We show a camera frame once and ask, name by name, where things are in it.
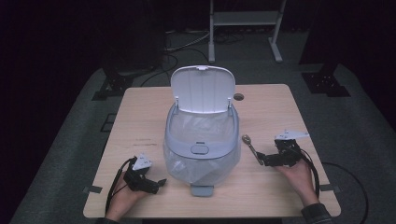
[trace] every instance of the metal spoon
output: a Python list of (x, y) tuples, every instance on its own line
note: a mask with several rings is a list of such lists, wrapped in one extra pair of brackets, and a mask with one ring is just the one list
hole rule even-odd
[(259, 164), (264, 165), (264, 162), (262, 162), (262, 160), (260, 160), (259, 157), (257, 156), (256, 150), (254, 149), (253, 145), (251, 145), (251, 139), (247, 134), (242, 135), (242, 141), (246, 145), (248, 145), (248, 147), (250, 148), (251, 152), (253, 152), (253, 155), (256, 157)]

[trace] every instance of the open lid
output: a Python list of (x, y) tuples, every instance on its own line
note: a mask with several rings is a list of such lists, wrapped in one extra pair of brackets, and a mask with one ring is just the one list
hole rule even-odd
[(225, 68), (196, 65), (177, 69), (171, 86), (178, 109), (212, 114), (227, 111), (231, 106), (235, 79)]

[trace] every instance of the wooden table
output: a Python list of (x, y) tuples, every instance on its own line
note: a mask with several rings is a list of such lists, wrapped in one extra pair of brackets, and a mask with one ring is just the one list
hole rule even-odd
[[(240, 135), (247, 133), (256, 150), (277, 153), (275, 135), (285, 129), (306, 132), (307, 129), (288, 86), (238, 85), (236, 91), (245, 96), (233, 101), (240, 118)], [(134, 155), (145, 153), (153, 162), (146, 177), (158, 181), (167, 178), (158, 194), (140, 201), (128, 214), (137, 218), (186, 217), (298, 217), (303, 205), (286, 178), (272, 167), (260, 166), (242, 144), (241, 160), (230, 176), (210, 198), (191, 196), (190, 186), (167, 173), (163, 158), (165, 121), (173, 103), (170, 87), (128, 89), (109, 136), (93, 186), (103, 188), (91, 192), (84, 208), (85, 217), (105, 215), (106, 196), (120, 166)], [(318, 169), (320, 184), (329, 180), (319, 162), (309, 137), (297, 139)], [(333, 191), (322, 191), (320, 201), (332, 216), (341, 213)]]

